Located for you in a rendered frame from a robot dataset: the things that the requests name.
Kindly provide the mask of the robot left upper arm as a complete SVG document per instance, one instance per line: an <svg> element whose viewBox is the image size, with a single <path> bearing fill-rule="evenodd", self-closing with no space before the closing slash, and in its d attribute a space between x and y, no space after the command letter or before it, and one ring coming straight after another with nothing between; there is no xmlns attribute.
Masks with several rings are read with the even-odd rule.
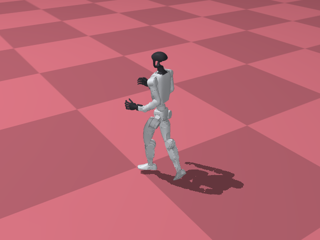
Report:
<svg viewBox="0 0 320 240"><path fill-rule="evenodd" d="M157 85L158 85L157 77L152 76L151 78L149 78L147 80L147 85L150 88L150 91L151 91L152 96L154 97L154 100L156 100L158 102L158 105L160 105L161 98L160 98L160 94L159 94L158 87L157 87Z"/></svg>

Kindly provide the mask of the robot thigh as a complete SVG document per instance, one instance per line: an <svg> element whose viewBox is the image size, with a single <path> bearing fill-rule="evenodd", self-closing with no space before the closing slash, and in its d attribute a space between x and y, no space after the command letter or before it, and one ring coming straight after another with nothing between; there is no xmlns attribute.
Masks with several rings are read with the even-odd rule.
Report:
<svg viewBox="0 0 320 240"><path fill-rule="evenodd" d="M173 139L171 139L170 134L171 134L171 126L170 126L170 121L168 119L170 119L172 117L172 111L168 110L168 116L167 119L162 121L159 125L160 127L160 132L161 135L163 137L163 140L165 142L165 146L168 149L171 149L175 146L175 142Z"/></svg>
<svg viewBox="0 0 320 240"><path fill-rule="evenodd" d="M156 142L152 139L155 129L157 129L160 125L161 117L156 115L155 117L150 117L146 122L144 129L143 129L143 141L145 146L149 144L154 144L156 147Z"/></svg>

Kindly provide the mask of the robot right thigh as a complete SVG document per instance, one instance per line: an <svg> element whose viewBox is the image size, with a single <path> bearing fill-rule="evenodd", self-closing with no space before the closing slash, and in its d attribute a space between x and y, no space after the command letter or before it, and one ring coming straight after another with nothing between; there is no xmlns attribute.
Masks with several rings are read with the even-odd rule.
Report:
<svg viewBox="0 0 320 240"><path fill-rule="evenodd" d="M170 126L170 121L168 119L170 119L172 117L172 111L168 110L168 116L167 119L162 121L159 125L160 127L160 132L161 135L163 137L163 140L165 142L165 146L168 149L171 149L175 146L175 142L173 139L171 139L170 134L171 134L171 126Z"/></svg>

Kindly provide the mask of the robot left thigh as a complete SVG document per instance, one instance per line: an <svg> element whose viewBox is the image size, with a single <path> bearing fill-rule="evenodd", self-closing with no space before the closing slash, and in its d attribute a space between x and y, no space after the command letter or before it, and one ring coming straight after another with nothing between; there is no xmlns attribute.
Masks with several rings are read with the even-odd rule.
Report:
<svg viewBox="0 0 320 240"><path fill-rule="evenodd" d="M150 117L146 122L144 129L143 129L143 141L145 146L149 144L154 144L156 147L156 142L152 139L155 129L157 129L160 125L161 117L156 115L155 117Z"/></svg>

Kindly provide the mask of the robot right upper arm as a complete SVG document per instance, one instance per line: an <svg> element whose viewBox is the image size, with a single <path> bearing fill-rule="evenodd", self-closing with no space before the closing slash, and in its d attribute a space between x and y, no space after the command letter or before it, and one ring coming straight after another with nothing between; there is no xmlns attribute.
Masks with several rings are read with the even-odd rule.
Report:
<svg viewBox="0 0 320 240"><path fill-rule="evenodd" d="M173 80L173 70L171 69L166 69L169 70L170 75L171 75L171 83L170 83L170 93L172 93L174 91L174 80Z"/></svg>

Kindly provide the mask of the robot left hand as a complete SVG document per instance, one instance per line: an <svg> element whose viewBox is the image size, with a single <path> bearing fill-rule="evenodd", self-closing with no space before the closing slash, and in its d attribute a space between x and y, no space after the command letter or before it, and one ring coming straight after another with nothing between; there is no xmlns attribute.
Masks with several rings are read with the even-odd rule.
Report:
<svg viewBox="0 0 320 240"><path fill-rule="evenodd" d="M125 107L126 107L126 109L127 110L137 110L138 111L138 106L140 106L140 107L142 107L143 105L141 105L141 104L135 104L135 103L133 103L132 101L131 101L131 99L129 98L129 100L130 100L130 102L128 102L127 100L125 101Z"/></svg>

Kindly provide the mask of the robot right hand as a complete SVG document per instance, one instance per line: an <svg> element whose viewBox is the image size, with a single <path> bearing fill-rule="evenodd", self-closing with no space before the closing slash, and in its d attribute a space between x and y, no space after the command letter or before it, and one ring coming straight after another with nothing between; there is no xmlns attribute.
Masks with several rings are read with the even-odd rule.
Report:
<svg viewBox="0 0 320 240"><path fill-rule="evenodd" d="M138 82L140 82L140 83L138 83L138 85L139 84L141 84L141 85L144 85L144 86L146 86L146 87L148 87L148 84L147 84L147 81L148 81L148 79L147 78L145 78L145 77L140 77L140 78L138 78L138 80L137 80ZM150 89L150 88L149 88Z"/></svg>

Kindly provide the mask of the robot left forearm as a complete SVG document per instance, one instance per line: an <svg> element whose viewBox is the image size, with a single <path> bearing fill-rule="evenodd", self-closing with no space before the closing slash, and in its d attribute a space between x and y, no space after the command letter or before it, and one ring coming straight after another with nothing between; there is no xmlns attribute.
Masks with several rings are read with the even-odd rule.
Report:
<svg viewBox="0 0 320 240"><path fill-rule="evenodd" d="M155 107L157 105L158 105L158 101L157 100L153 100L152 102L149 102L149 104L147 104L147 105L138 106L137 110L146 113L147 111L155 109Z"/></svg>

